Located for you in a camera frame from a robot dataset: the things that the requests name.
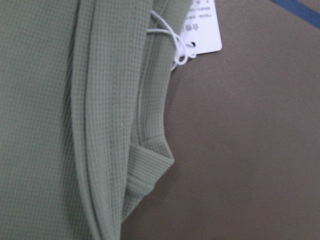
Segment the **olive green long-sleeve shirt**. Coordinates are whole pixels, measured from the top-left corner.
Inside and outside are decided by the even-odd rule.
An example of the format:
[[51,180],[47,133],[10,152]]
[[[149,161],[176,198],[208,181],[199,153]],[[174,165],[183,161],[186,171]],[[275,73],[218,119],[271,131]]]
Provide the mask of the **olive green long-sleeve shirt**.
[[191,5],[1,1],[1,239],[120,239],[174,163],[164,106]]

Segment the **white paper price tag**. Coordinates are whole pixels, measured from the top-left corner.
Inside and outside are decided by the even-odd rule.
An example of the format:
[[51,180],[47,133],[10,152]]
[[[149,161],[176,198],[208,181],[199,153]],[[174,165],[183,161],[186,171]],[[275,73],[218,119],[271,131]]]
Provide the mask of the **white paper price tag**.
[[180,37],[189,56],[218,52],[223,48],[214,0],[195,0]]

